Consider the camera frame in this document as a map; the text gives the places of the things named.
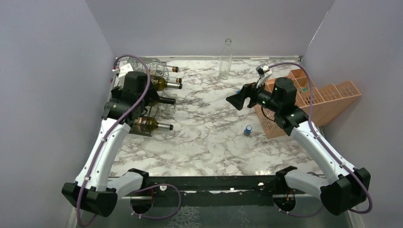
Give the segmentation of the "clear glass bottle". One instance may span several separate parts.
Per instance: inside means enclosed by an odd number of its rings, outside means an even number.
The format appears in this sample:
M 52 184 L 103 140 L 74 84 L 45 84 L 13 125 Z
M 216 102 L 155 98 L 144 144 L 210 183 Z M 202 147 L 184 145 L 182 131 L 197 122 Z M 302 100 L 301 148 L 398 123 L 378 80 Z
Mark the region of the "clear glass bottle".
M 233 53 L 231 44 L 232 40 L 230 38 L 225 39 L 225 47 L 223 48 L 220 57 L 219 78 L 224 80 L 228 79 L 231 68 Z

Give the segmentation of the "dark green wine bottle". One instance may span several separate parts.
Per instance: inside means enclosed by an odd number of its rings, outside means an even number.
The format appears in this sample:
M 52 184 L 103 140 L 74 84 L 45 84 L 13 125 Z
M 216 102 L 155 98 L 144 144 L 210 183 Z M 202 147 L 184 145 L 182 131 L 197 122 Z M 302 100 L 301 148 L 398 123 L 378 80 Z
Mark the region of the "dark green wine bottle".
M 155 99 L 152 99 L 150 102 L 149 102 L 149 106 L 150 107 L 152 107 L 152 106 L 156 106 L 156 105 L 158 105 L 158 104 L 168 104 L 168 105 L 175 105 L 175 103 L 176 103 L 176 99 L 174 99 L 174 98 L 169 98 L 169 97 L 158 97 L 158 98 L 155 98 Z

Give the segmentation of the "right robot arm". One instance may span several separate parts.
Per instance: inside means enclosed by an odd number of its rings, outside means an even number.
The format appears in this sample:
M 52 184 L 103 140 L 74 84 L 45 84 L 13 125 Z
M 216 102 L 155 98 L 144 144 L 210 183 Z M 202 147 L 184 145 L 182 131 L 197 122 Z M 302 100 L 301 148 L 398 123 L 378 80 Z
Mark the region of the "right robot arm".
M 369 202 L 368 213 L 372 210 L 369 196 L 371 175 L 365 168 L 357 169 L 330 145 L 314 126 L 311 117 L 296 106 L 297 88 L 292 79 L 277 78 L 271 92 L 261 83 L 245 84 L 226 101 L 237 110 L 242 110 L 246 98 L 248 107 L 260 105 L 274 112 L 274 121 L 288 136 L 297 141 L 316 162 L 324 178 L 300 172 L 289 167 L 277 172 L 274 187 L 280 193 L 290 189 L 303 191 L 321 200 L 324 208 L 333 215 L 354 211 L 354 207 Z

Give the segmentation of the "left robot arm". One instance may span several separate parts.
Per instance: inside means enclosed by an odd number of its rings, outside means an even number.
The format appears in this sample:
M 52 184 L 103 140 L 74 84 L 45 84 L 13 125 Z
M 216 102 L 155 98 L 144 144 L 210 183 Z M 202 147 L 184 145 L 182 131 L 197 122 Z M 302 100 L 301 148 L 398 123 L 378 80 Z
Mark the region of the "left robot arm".
M 115 87 L 106 103 L 101 128 L 87 162 L 75 180 L 66 182 L 62 195 L 75 208 L 108 217 L 117 201 L 134 191 L 144 195 L 149 190 L 149 174 L 135 168 L 109 180 L 109 173 L 124 138 L 147 104 L 152 83 L 143 72 L 131 71 L 124 76 L 122 88 Z

